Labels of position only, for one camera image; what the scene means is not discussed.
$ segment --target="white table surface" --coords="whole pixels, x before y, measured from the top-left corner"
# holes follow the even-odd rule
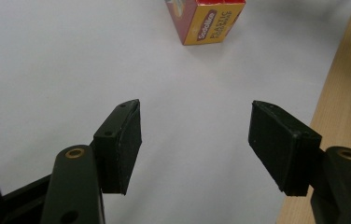
[[[275,223],[253,100],[310,123],[351,1],[251,0],[223,43],[180,44],[164,1],[0,1],[0,189],[51,173],[140,99],[143,145],[107,223]]]

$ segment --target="cardboard box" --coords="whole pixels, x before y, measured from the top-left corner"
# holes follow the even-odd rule
[[[181,43],[198,45],[224,40],[245,0],[165,0]]]

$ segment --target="screw hole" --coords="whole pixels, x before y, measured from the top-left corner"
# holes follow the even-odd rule
[[[349,151],[349,150],[340,149],[340,150],[338,150],[338,155],[351,161],[351,151]]]
[[[69,211],[62,216],[62,223],[73,223],[77,220],[78,213],[77,211]]]
[[[65,153],[65,157],[68,159],[75,159],[81,157],[85,153],[83,148],[73,148]]]

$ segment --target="wooden surface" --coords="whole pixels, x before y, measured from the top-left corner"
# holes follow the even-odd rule
[[[351,148],[351,17],[333,59],[311,125],[323,136],[321,148]],[[310,198],[286,197],[277,223],[315,223]]]

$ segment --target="brass screw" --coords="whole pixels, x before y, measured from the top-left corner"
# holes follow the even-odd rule
[[[338,155],[351,161],[351,151],[347,149],[339,149],[337,151]]]
[[[65,153],[65,157],[68,159],[76,159],[79,158],[81,156],[83,156],[83,154],[85,154],[85,149],[83,148],[73,148],[68,150]]]

